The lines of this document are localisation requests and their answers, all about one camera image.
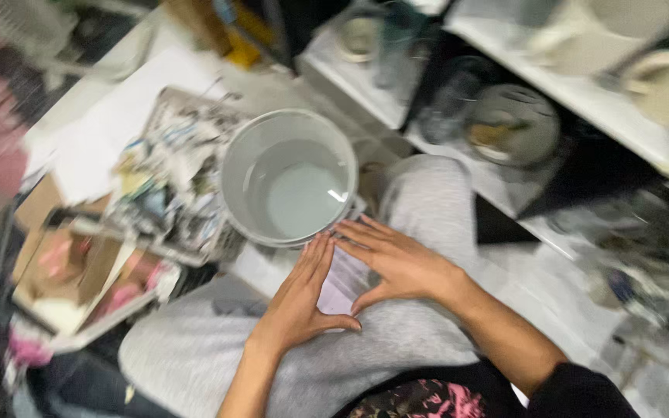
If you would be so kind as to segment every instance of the forearm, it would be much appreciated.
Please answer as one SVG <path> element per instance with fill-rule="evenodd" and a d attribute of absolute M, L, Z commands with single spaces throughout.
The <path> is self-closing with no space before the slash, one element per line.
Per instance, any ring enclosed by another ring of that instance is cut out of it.
<path fill-rule="evenodd" d="M 248 341 L 237 374 L 229 386 L 217 418 L 258 418 L 265 416 L 270 388 L 281 354 Z"/>
<path fill-rule="evenodd" d="M 460 318 L 482 352 L 510 382 L 530 396 L 567 361 L 564 353 L 515 311 L 484 291 L 462 271 L 439 302 Z"/>

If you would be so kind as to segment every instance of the floor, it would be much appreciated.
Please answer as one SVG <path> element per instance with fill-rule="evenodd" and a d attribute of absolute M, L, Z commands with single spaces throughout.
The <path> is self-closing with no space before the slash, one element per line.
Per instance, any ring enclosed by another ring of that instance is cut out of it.
<path fill-rule="evenodd" d="M 168 45 L 192 48 L 189 33 L 161 9 L 152 17 L 159 23 L 152 56 Z M 411 147 L 398 135 L 370 123 L 366 126 L 356 123 L 358 118 L 347 115 L 341 104 L 338 107 L 302 78 L 293 79 L 287 71 L 276 69 L 274 65 L 242 71 L 210 52 L 199 52 L 196 56 L 208 71 L 222 76 L 221 82 L 226 88 L 242 93 L 238 104 L 252 114 L 287 107 L 317 111 L 333 120 L 353 141 L 361 162 L 389 164 L 411 153 Z M 113 88 L 99 81 L 79 82 L 30 130 L 26 142 L 43 154 L 39 140 L 78 119 Z M 485 268 L 476 279 L 486 290 L 531 321 L 572 361 L 608 375 L 620 371 L 620 364 L 601 360 L 601 354 L 609 349 L 612 335 L 625 325 L 627 316 L 596 306 L 587 297 L 580 269 L 543 244 L 489 245 L 482 246 L 479 253 L 485 260 Z M 272 296 L 296 256 L 295 251 L 260 252 L 248 245 L 237 263 L 226 265 L 226 269 L 236 270 L 234 273 L 253 288 Z M 644 396 L 636 389 L 627 392 L 627 396 L 642 416 L 669 416 L 669 404 L 661 399 Z"/>

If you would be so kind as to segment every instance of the person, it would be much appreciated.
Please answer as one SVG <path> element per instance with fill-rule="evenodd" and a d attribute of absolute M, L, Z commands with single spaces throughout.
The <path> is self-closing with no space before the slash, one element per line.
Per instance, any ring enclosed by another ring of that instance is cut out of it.
<path fill-rule="evenodd" d="M 125 375 L 183 416 L 636 416 L 605 376 L 471 278 L 463 166 L 415 156 L 384 184 L 384 223 L 363 216 L 336 224 L 339 238 L 317 235 L 262 318 L 219 315 L 218 295 L 198 290 L 129 332 Z M 352 315 L 324 315 L 317 300 L 339 257 L 366 267 L 364 291 Z"/>

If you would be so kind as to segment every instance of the white bucket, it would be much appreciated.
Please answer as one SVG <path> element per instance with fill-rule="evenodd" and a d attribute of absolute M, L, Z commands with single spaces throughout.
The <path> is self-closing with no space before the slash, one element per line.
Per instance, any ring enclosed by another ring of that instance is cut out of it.
<path fill-rule="evenodd" d="M 342 219 L 357 193 L 347 137 L 311 111 L 283 109 L 239 129 L 221 168 L 230 220 L 249 240 L 302 245 Z"/>

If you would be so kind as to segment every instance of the grey sweatpants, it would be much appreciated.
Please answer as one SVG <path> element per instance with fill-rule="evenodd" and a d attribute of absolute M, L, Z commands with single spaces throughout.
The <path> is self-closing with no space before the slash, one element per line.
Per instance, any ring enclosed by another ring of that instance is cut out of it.
<path fill-rule="evenodd" d="M 386 175 L 379 217 L 470 273 L 478 259 L 469 180 L 452 159 L 407 158 Z M 375 285 L 372 274 L 358 280 L 361 290 Z M 128 380 L 180 416 L 215 416 L 257 322 L 219 316 L 211 293 L 204 286 L 158 310 L 136 324 L 120 347 Z M 268 417 L 330 416 L 404 370 L 477 361 L 456 319 L 432 302 L 389 300 L 358 319 L 362 333 L 322 334 L 284 357 Z"/>

